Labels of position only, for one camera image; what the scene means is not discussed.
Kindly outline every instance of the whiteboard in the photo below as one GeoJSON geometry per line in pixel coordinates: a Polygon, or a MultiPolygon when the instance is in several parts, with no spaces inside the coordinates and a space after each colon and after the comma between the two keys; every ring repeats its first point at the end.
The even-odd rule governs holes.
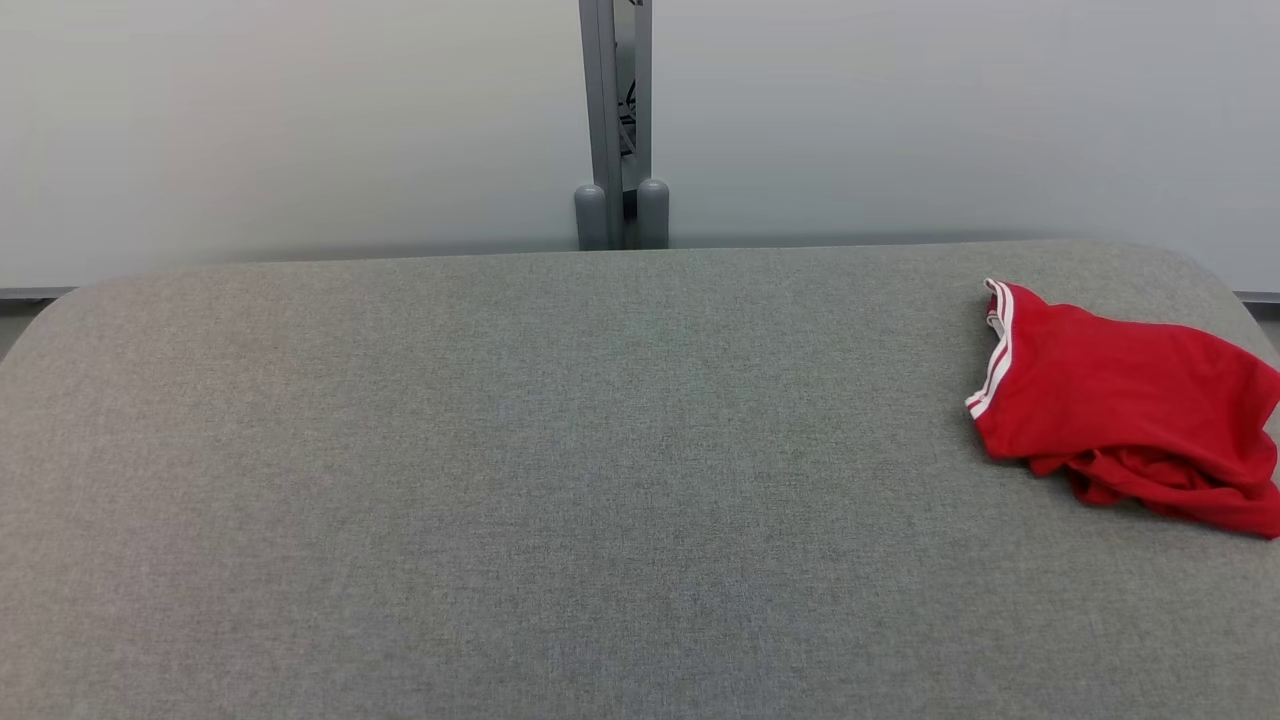
{"type": "Polygon", "coordinates": [[[575,250],[577,3],[0,4],[0,288],[575,250]]]}
{"type": "Polygon", "coordinates": [[[1280,292],[1274,0],[663,0],[672,246],[1065,237],[1280,292]]]}

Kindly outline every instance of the white partition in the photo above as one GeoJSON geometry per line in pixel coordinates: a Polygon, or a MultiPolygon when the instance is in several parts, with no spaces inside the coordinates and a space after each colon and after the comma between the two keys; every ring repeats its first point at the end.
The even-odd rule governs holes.
{"type": "Polygon", "coordinates": [[[6,0],[0,288],[577,247],[575,0],[6,0]]]}
{"type": "Polygon", "coordinates": [[[672,246],[1089,236],[1280,291],[1274,0],[658,0],[672,246]]]}

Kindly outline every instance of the floor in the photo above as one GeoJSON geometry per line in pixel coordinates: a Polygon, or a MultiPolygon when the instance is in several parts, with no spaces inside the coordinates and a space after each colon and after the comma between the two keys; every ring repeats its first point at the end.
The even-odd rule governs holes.
{"type": "MultiPolygon", "coordinates": [[[[27,329],[27,324],[47,305],[49,302],[0,301],[0,357],[9,352],[22,331],[27,329]]],[[[1251,310],[1262,332],[1271,340],[1271,345],[1280,350],[1280,306],[1251,310]]]]}

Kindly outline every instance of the red cloth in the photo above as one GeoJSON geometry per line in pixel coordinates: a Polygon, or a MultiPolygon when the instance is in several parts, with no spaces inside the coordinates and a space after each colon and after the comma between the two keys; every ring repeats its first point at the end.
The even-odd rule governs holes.
{"type": "Polygon", "coordinates": [[[1135,498],[1167,518],[1280,537],[1280,373],[1181,325],[1124,323],[987,281],[1000,336],[968,401],[987,452],[1065,468],[1087,505],[1135,498]]]}

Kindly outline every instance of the white stripe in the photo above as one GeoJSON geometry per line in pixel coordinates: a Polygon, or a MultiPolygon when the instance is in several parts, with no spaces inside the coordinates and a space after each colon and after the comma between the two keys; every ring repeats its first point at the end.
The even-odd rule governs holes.
{"type": "Polygon", "coordinates": [[[978,401],[977,405],[969,409],[969,414],[973,415],[974,420],[982,416],[987,411],[987,407],[991,406],[991,400],[1000,387],[1000,380],[1005,378],[1009,368],[1014,364],[1014,291],[1009,290],[1009,286],[1002,282],[988,279],[986,284],[996,293],[996,314],[1001,324],[1005,325],[1005,334],[1000,338],[1001,342],[996,345],[995,352],[991,354],[991,360],[987,364],[987,382],[980,391],[965,402],[965,405],[970,405],[978,401]],[[1006,348],[1004,357],[1000,356],[1002,347],[1006,348]]]}

